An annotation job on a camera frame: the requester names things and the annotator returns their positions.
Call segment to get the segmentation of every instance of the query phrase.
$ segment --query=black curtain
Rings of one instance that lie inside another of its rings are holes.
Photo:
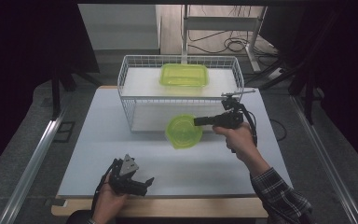
[[[358,1],[345,6],[318,59],[322,107],[358,152]]]
[[[0,155],[35,87],[67,67],[99,72],[77,4],[0,1]]]

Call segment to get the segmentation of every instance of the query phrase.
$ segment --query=hand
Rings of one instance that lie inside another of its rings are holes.
[[[235,150],[237,158],[246,164],[253,177],[261,175],[269,169],[269,165],[255,147],[248,123],[242,123],[235,130],[213,126],[213,131],[226,137],[227,148]]]
[[[109,175],[106,176],[105,184],[101,187],[98,201],[95,204],[94,215],[92,219],[98,224],[105,224],[114,218],[124,205],[128,194],[117,195],[110,187]]]

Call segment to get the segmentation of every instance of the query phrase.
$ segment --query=green plastic bowl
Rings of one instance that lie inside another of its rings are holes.
[[[166,63],[161,67],[159,84],[163,86],[204,87],[208,83],[205,65]]]
[[[202,137],[202,128],[194,126],[194,116],[182,114],[170,120],[165,135],[173,148],[190,148],[195,146]]]

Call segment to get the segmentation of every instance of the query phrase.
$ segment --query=white tabletop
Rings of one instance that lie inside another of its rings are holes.
[[[255,114],[262,156],[291,186],[282,154],[258,90],[241,102]],[[63,177],[58,195],[92,197],[114,158],[130,154],[140,166],[133,180],[155,177],[146,197],[241,197],[255,194],[246,166],[226,148],[225,138],[204,133],[189,149],[173,149],[164,133],[132,133],[117,89],[98,89]]]

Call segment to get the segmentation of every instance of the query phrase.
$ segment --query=gray carpet floor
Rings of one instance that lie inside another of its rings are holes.
[[[96,52],[96,54],[101,73],[92,75],[104,85],[116,85],[122,55],[111,55],[109,52]],[[242,72],[251,73],[247,59],[243,57],[239,59]],[[73,77],[77,85],[76,90],[65,92],[62,89],[63,94],[71,96],[71,103],[62,122],[73,125],[72,134],[66,142],[62,141],[67,137],[66,133],[56,134],[57,141],[51,144],[15,223],[65,223],[67,219],[67,217],[53,216],[50,208],[97,89],[77,75]],[[250,80],[252,77],[252,75],[245,75],[245,80]],[[269,76],[264,76],[249,83],[249,86],[258,86],[269,79]],[[279,146],[293,185],[310,200],[318,223],[350,223],[299,120],[294,103],[287,92],[289,83],[290,79],[287,79],[261,93],[277,139],[285,136],[279,141]],[[34,102],[26,118],[0,158],[0,216],[48,125],[52,113],[51,106],[51,88],[50,83],[47,82],[35,89]],[[316,131],[358,205],[357,153],[325,115],[318,101],[313,103],[312,115]],[[122,218],[117,223],[243,223],[244,221],[246,220],[241,218],[176,220]]]

